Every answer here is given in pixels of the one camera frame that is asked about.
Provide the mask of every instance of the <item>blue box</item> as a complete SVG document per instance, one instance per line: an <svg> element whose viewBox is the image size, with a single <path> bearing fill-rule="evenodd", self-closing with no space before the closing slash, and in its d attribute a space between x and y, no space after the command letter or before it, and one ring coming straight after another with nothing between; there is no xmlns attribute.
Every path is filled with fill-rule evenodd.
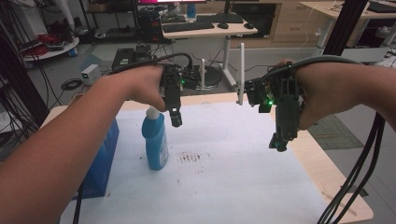
<svg viewBox="0 0 396 224"><path fill-rule="evenodd" d="M84 178L82 198L103 197L106 193L107 181L113 163L117 140L119 139L119 126L114 119L108 133L93 160L88 173Z"/></svg>

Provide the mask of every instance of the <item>blue spray bottle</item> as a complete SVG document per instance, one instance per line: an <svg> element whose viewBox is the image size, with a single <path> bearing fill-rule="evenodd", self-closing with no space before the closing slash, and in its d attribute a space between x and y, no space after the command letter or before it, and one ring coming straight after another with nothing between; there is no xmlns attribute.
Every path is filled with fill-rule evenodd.
<svg viewBox="0 0 396 224"><path fill-rule="evenodd" d="M168 145L163 121L163 114L151 106L146 112L142 125L142 134L146 138L148 167L151 170L161 170L168 160Z"/></svg>

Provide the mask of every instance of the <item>white paper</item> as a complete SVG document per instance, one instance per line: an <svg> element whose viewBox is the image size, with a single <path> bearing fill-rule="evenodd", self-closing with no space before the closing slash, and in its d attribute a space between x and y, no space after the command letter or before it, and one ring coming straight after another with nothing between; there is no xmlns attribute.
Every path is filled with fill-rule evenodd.
<svg viewBox="0 0 396 224"><path fill-rule="evenodd" d="M151 171L145 110L117 115L120 136L106 196L82 201L80 223L316 223L325 209L292 151L269 149L275 123L236 103L183 105L165 115L169 159ZM72 223L71 202L61 223Z"/></svg>

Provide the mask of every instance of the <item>desk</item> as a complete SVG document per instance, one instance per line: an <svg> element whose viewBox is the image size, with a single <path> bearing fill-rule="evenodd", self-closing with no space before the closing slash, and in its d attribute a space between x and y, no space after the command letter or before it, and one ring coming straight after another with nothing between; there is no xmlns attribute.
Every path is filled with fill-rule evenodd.
<svg viewBox="0 0 396 224"><path fill-rule="evenodd" d="M319 12L327 18L325 29L323 29L323 32L317 43L317 50L314 53L314 56L321 55L324 50L326 38L332 29L332 24L337 20L339 12L330 10L330 8L333 6L333 2L300 2L300 4L312 8L312 10ZM364 25L362 26L360 35L371 19L396 19L396 13L375 13L368 10L363 11L361 13L361 20L364 20ZM388 37L384 40L381 48L345 49L342 56L357 62L379 62L384 58L389 49L389 44L395 36L396 22L390 30Z"/></svg>
<svg viewBox="0 0 396 224"><path fill-rule="evenodd" d="M180 38L210 38L210 37L225 37L224 38L224 54L223 54L223 64L221 66L221 71L223 72L224 76L228 79L230 85L234 87L236 85L235 78L231 75L230 71L228 70L228 59L229 59L229 50L231 44L231 35L252 35L257 33L257 29L247 29L244 27L244 23L228 23L228 29L220 29L217 25L218 23L213 23L215 25L214 29L205 29L205 30L196 30L196 31L183 31L183 32L174 32L174 33L164 33L163 37L167 39L171 39L172 43L174 44L177 39Z"/></svg>
<svg viewBox="0 0 396 224"><path fill-rule="evenodd" d="M299 137L290 142L286 152L268 149L275 129L271 118L274 114L259 114L257 107L236 105L235 100L235 93L182 97L183 125L177 129L171 127L165 115L170 157L159 172L149 170L144 140L139 132L148 106L125 102L117 115L120 137L106 196L83 200L80 222L316 223L323 207L344 182L344 176L309 132L299 132ZM54 108L45 123L64 109L65 106ZM239 120L241 125L233 130L251 133L252 137L240 141L231 129L219 132L219 127L227 125L227 119L217 120L213 130L209 130L210 118L227 117L221 114L224 109L231 115L236 110L246 113L234 118L234 122ZM257 120L260 128L242 125L251 117ZM175 133L188 138L180 139ZM257 140L262 142L250 145ZM286 158L294 158L297 162L286 164ZM295 174L297 169L290 166L301 168L302 172ZM304 184L311 191L304 191ZM293 187L292 195L285 191L286 186ZM71 202L61 223L72 222L74 208L75 202ZM372 217L372 210L359 196L342 221L358 222Z"/></svg>

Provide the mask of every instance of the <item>table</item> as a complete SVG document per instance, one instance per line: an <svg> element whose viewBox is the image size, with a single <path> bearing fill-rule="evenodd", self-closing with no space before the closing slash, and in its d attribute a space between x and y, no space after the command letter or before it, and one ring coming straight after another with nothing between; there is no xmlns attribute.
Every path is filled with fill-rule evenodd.
<svg viewBox="0 0 396 224"><path fill-rule="evenodd" d="M205 29L205 30L196 30L196 31L183 31L183 32L174 32L174 33L164 33L163 37L172 40L172 44L174 44L178 39L194 39L194 38L209 38L206 41L210 43L210 38L222 38L224 37L224 54L223 54L223 64L221 65L221 71L228 79L230 85L234 87L236 85L235 78L231 75L228 70L228 60L230 53L230 44L231 44L231 35L252 35L257 33L257 29L251 29L244 27L244 24L247 23L228 23L228 29L220 29L217 25L218 23L213 23L215 25L214 29Z"/></svg>
<svg viewBox="0 0 396 224"><path fill-rule="evenodd" d="M334 2L300 2L305 7L312 8L316 12L324 15L327 18L325 29L323 29L320 39L317 43L317 50L313 56L321 55L324 50L326 38L332 30L332 24L337 20L339 12L331 10ZM375 13L372 11L365 10L361 13L361 20L364 20L364 24L360 30L359 35L362 34L364 28L367 26L369 20L372 19L396 19L396 13ZM389 45L393 38L396 36L396 22L389 32L388 37L384 40L380 48L371 49L344 49L342 54L343 57L357 61L357 62L379 62L384 58L384 55L389 49Z"/></svg>
<svg viewBox="0 0 396 224"><path fill-rule="evenodd" d="M311 196L314 198L319 196L325 202L323 204L325 206L326 203L331 201L332 195L335 195L336 191L339 190L345 177L327 157L309 132L306 131L298 133L298 138L290 142L286 153L268 149L264 143L258 144L259 150L251 150L248 147L249 142L253 142L254 139L249 137L243 142L234 141L234 138L238 138L238 136L234 135L230 136L232 139L229 140L230 142L217 141L219 140L218 136L226 137L228 134L232 134L232 132L229 132L230 129L218 132L217 126L227 125L228 120L225 119L224 122L221 122L221 120L217 121L217 125L213 126L214 130L210 130L210 126L207 126L210 122L205 118L212 117L223 112L223 110L230 111L230 114L232 114L233 110L229 109L229 107L235 108L235 110L243 108L235 105L235 100L235 93L182 97L180 111L185 119L179 129L173 129L170 123L166 123L170 158L160 172L149 170L144 156L144 143L138 143L138 128L134 131L137 133L132 133L132 129L125 129L134 126L140 127L139 122L143 120L145 109L148 106L135 102L125 102L117 115L121 139L119 138L119 145L116 148L116 155L107 184L106 197L82 201L81 223L84 223L84 220L87 223L106 223L109 219L112 223L158 223L158 221L161 221L161 223L177 223L179 221L186 223L186 219L189 220L187 221L188 223L316 223L317 219L315 217L308 217L309 220L307 222L303 212L308 210L310 214L316 212L316 216L319 216L322 211L313 211L311 210L313 208L308 205L304 207L307 202L303 201ZM236 125L235 129L242 129L242 132L246 133L258 134L258 136L262 136L260 141L269 142L270 135L275 130L273 122L274 109L271 114L259 114L258 108L251 108L248 104L245 104L245 106L242 110L244 113L249 114L234 118L234 123L239 120L240 124L243 124L248 122L251 117L254 117L257 123L264 122L266 125L261 125L259 128L251 128L251 130L244 127L244 125ZM66 106L55 107L50 112L45 123L65 109ZM201 109L206 111L207 114L202 114ZM130 120L129 117L134 112L140 113L142 118L139 119L138 114L133 114L134 119ZM187 119L189 114L195 118L199 116L199 118L197 120ZM194 127L188 128L191 122L193 122L192 125ZM172 144L173 140L175 140L173 138L177 137L172 132L189 135L188 139L178 140L180 146L186 148L185 150L180 150L178 148L180 146ZM208 132L214 133L206 136L205 133ZM199 147L199 144L203 143L199 138L200 135L206 139L203 147ZM131 139L131 136L135 136L134 141L125 143L124 138ZM197 148L188 150L188 144L191 143L194 146L196 145ZM238 145L241 149L233 150L233 145ZM208 150L213 146L219 149L218 153ZM269 156L266 160L263 156L264 154ZM302 170L305 170L305 172L298 175L302 175L303 179L304 175L306 175L307 179L303 182L305 184L311 183L312 191L308 195L303 195L300 192L302 194L300 196L303 196L302 198L299 198L300 193L288 196L286 192L280 191L280 195L275 195L279 202L271 202L268 205L267 201L271 200L271 195L267 194L272 192L271 190L276 191L277 189L285 188L291 183L295 187L294 190L297 190L296 192L299 191L300 185L294 183L296 178L294 175L295 170L291 168L291 170L287 169L283 175L272 176L277 180L276 182L255 181L255 179L260 179L262 175L267 178L274 174L276 170L281 170L282 166L287 166L288 164L282 163L282 160L287 157L295 158L298 164L294 165L303 167ZM233 171L221 169L224 166L220 164L228 164L225 167L231 168ZM236 180L237 186L225 185L225 187L229 188L222 189L224 185L221 185L221 183L229 183L229 180ZM155 197L147 195L147 191L152 191ZM227 200L231 200L231 203L219 205L219 202L223 202L226 196L230 197ZM290 211L287 204L280 203L284 202L282 201L285 200L285 198L282 198L284 196L287 196L286 200L290 204L293 204L293 199L300 199L301 201L298 201L299 205L293 207L293 210ZM189 201L185 202L185 199L189 199L193 204L189 203ZM260 209L263 206L268 211L273 211L271 209L275 208L272 217L270 217L270 214L268 215L269 217L262 218L261 214L265 210L261 211ZM71 202L61 218L61 223L71 223L74 207L75 202ZM293 221L287 222L288 218L292 218ZM373 218L373 211L359 196L342 219L342 222L359 222L370 218Z"/></svg>

